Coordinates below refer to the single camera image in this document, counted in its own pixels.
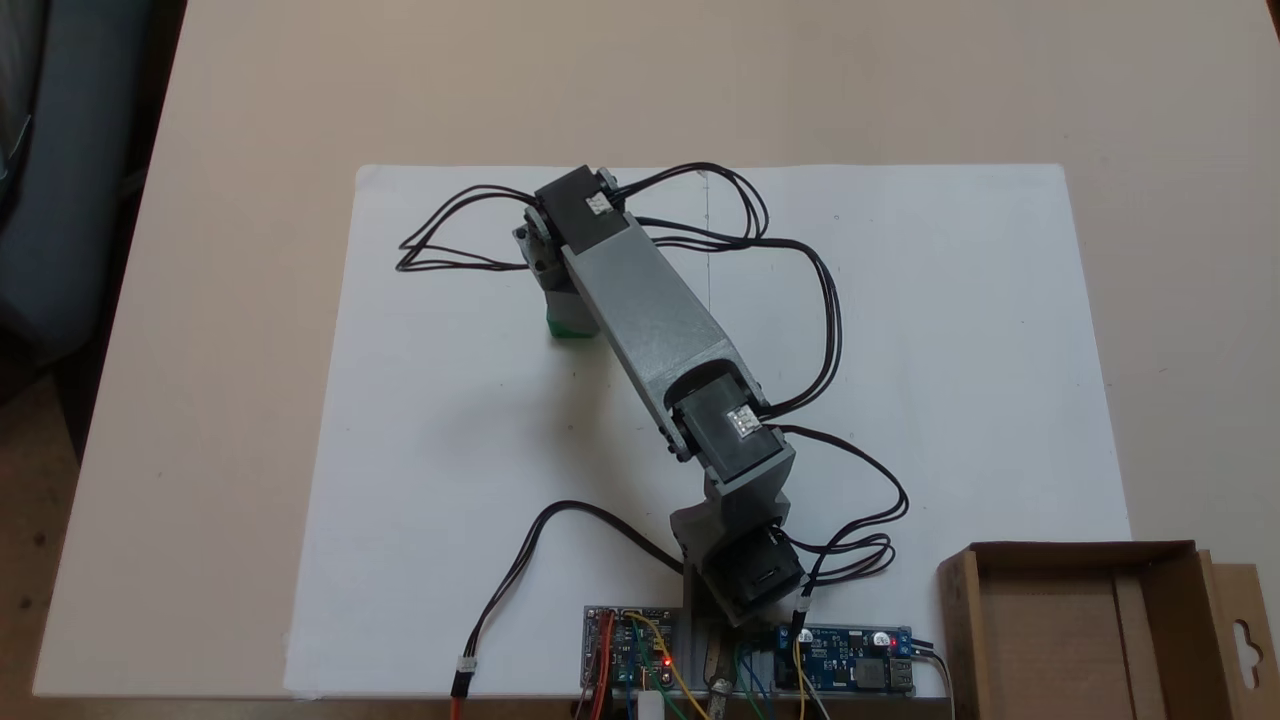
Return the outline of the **grey pivoting gripper finger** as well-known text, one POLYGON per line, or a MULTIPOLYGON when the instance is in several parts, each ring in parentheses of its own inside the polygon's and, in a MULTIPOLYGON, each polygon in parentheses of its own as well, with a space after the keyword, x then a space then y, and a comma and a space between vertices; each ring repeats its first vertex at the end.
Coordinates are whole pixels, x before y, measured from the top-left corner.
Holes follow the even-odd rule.
POLYGON ((547 273, 548 325, 596 325, 588 302, 564 268, 547 273))

